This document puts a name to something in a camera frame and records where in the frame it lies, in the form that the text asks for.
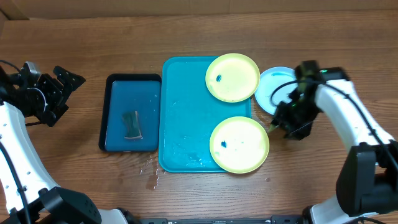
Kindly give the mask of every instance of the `plate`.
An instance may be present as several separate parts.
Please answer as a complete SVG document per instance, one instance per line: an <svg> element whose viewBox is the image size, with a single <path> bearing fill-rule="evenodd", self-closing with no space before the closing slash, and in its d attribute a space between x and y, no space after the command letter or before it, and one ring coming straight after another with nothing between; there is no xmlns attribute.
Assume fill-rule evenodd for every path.
<svg viewBox="0 0 398 224"><path fill-rule="evenodd" d="M296 80L296 77L294 75L294 70L291 68L274 67L266 70L261 74L259 87L254 94L256 101L263 110L274 115L276 106L272 105L270 102L272 92L278 86L294 80ZM285 103L291 102L292 100L289 98L289 93L291 93L295 88L297 88L297 84L291 84L281 88L275 93L272 100L276 105L281 101L284 101Z"/></svg>
<svg viewBox="0 0 398 224"><path fill-rule="evenodd" d="M256 63L243 54L218 57L207 69L206 86L217 99L234 103L254 94L260 82Z"/></svg>
<svg viewBox="0 0 398 224"><path fill-rule="evenodd" d="M236 116L222 121L211 134L210 153L216 163L235 174L251 172L269 152L266 130L251 118Z"/></svg>

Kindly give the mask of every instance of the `blue tray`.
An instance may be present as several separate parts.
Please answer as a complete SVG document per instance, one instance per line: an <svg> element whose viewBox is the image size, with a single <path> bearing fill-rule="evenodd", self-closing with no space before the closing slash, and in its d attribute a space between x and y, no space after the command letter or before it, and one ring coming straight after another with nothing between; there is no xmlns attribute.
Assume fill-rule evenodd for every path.
<svg viewBox="0 0 398 224"><path fill-rule="evenodd" d="M211 133L226 118L251 118L250 99L225 103L207 90L206 71L216 58L174 57L163 65L159 163L169 172L224 172L211 157Z"/></svg>

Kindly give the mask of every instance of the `wooden tabletop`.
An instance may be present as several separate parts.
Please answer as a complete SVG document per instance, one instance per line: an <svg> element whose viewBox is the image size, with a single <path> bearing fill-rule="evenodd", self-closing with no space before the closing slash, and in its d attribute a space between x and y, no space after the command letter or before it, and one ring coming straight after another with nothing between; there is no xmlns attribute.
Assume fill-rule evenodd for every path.
<svg viewBox="0 0 398 224"><path fill-rule="evenodd" d="M303 141L270 133L268 158L248 175L173 174L163 172L157 152L100 151L107 76L161 74L168 58L182 55L242 53L261 71L318 60L321 67L345 68L379 124L398 136L397 21L398 11L9 21L0 59L19 67L29 60L45 73L59 65L87 80L53 128L28 127L62 187L86 193L98 208L123 207L141 218L269 217L301 213L335 193L346 151L324 114ZM271 117L254 100L252 105L254 119L267 127ZM4 219L3 193L0 208ZM378 218L395 223L398 212Z"/></svg>

